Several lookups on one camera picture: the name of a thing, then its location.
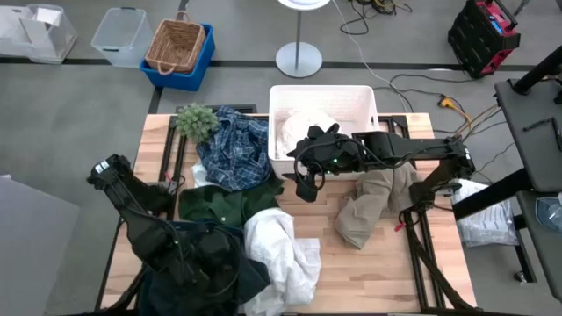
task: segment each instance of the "blue plaid shirt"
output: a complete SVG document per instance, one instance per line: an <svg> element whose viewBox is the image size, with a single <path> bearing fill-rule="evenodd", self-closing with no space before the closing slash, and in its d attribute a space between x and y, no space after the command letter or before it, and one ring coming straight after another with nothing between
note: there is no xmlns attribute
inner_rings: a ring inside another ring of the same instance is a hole
<svg viewBox="0 0 562 316"><path fill-rule="evenodd" d="M267 155L268 122L228 106L216 113L219 130L197 145L207 181L226 190L245 190L265 182L271 173Z"/></svg>

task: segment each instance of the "white lamp base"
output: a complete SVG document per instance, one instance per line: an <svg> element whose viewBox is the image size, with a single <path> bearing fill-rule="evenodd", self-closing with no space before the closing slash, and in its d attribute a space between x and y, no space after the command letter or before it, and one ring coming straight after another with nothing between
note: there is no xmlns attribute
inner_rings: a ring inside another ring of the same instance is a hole
<svg viewBox="0 0 562 316"><path fill-rule="evenodd" d="M275 56L277 67L284 74L295 78L314 75L322 66L322 54L320 54L318 48L308 43L300 42L299 46L298 61L295 58L297 52L296 42L281 47Z"/></svg>

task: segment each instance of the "clear plastic container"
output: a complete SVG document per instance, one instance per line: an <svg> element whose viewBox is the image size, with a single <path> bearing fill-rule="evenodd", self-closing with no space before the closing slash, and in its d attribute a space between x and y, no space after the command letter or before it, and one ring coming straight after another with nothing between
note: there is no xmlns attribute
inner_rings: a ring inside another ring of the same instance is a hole
<svg viewBox="0 0 562 316"><path fill-rule="evenodd" d="M76 42L77 34L62 7L28 4L21 24L29 39L27 57L35 62L62 63Z"/></svg>
<svg viewBox="0 0 562 316"><path fill-rule="evenodd" d="M111 8L105 13L91 45L113 66L137 68L153 35L144 10Z"/></svg>
<svg viewBox="0 0 562 316"><path fill-rule="evenodd" d="M0 54L27 56L29 38L19 21L29 9L17 6L0 6Z"/></svg>

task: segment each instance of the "small green plant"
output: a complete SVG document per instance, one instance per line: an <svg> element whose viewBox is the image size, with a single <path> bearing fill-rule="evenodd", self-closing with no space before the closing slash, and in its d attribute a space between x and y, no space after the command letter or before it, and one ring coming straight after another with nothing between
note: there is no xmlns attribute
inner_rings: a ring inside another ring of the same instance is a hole
<svg viewBox="0 0 562 316"><path fill-rule="evenodd" d="M213 111L201 105L185 106L177 114L177 129L196 144L207 140L218 126L219 120Z"/></svg>

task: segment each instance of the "wicker basket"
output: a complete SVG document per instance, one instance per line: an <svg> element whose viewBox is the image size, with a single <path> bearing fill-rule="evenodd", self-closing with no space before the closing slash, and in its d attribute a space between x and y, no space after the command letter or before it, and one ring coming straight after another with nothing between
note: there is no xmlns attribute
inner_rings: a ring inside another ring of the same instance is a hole
<svg viewBox="0 0 562 316"><path fill-rule="evenodd" d="M188 21L180 20L181 14ZM177 15L176 20L165 19L160 23L148 49L147 63L160 75L191 73L205 42L202 25L189 22L185 11L179 11Z"/></svg>

